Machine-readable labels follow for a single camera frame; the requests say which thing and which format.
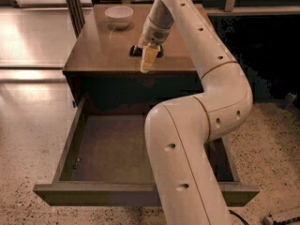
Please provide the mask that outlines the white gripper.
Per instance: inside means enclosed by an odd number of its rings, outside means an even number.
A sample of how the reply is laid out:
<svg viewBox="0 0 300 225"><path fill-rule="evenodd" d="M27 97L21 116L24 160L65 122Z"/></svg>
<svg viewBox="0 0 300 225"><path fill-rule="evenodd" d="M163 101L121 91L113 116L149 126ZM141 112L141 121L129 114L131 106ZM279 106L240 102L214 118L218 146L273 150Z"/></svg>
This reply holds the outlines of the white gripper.
<svg viewBox="0 0 300 225"><path fill-rule="evenodd" d="M153 66L159 52L158 45L166 41L171 28L171 17L163 16L156 21L150 17L146 19L142 28L142 35L137 43L139 48L143 48L141 73L147 73Z"/></svg>

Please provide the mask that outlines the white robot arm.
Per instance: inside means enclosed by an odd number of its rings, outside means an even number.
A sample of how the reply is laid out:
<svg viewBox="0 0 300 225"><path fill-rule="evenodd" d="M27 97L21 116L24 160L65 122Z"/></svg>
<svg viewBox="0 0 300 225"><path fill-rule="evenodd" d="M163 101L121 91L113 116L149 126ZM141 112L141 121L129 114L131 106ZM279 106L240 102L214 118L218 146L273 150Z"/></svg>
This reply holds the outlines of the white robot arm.
<svg viewBox="0 0 300 225"><path fill-rule="evenodd" d="M200 94L159 103L144 134L168 225L232 225L204 145L236 130L252 108L248 79L192 0L156 0L142 31L155 43L160 21L173 19L201 80Z"/></svg>

